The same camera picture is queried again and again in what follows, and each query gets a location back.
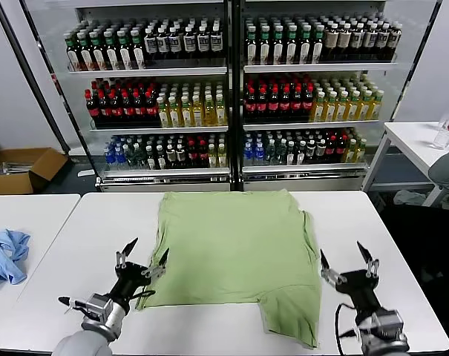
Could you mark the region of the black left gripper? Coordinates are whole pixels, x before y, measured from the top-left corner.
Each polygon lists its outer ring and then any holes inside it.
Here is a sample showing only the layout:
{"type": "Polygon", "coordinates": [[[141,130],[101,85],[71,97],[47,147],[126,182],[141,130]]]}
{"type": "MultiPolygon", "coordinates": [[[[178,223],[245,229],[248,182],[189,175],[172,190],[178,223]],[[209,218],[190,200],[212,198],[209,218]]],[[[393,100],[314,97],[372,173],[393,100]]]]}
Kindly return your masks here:
{"type": "Polygon", "coordinates": [[[151,279],[157,279],[165,273],[165,265],[168,260],[169,249],[167,248],[156,266],[147,268],[133,262],[127,261],[127,257],[133,251],[138,238],[129,242],[121,251],[116,252],[115,273],[117,281],[110,291],[110,298],[118,303],[129,302],[136,298],[135,292],[138,288],[146,287],[151,279]]]}

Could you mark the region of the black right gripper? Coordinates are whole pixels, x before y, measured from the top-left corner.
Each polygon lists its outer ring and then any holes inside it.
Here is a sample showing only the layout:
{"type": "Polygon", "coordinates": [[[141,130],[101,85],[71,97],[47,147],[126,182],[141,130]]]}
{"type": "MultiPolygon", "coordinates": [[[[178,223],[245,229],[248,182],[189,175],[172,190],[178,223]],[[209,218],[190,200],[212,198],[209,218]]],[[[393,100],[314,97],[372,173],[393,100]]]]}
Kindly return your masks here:
{"type": "Polygon", "coordinates": [[[367,270],[361,269],[339,274],[330,268],[324,252],[320,250],[321,277],[338,292],[349,295],[357,311],[375,311],[381,308],[374,292],[379,282],[380,262],[379,259],[373,259],[369,250],[359,241],[357,246],[367,264],[367,270]]]}

